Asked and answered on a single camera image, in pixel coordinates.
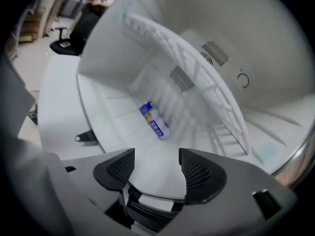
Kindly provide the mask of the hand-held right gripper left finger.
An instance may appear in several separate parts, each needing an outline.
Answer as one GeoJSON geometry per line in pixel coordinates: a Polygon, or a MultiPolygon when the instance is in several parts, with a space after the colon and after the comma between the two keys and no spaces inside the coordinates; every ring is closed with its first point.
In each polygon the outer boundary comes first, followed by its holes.
{"type": "Polygon", "coordinates": [[[93,170],[95,180],[107,190],[123,190],[134,170],[135,148],[99,163],[93,170]]]}

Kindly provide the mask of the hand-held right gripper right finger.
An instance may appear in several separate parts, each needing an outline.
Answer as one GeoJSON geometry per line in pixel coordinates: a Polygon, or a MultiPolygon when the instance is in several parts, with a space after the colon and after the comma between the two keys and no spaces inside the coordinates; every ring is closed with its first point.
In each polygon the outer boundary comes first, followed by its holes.
{"type": "Polygon", "coordinates": [[[186,204],[207,203],[225,187],[226,172],[215,162],[180,148],[179,164],[186,181],[186,204]]]}

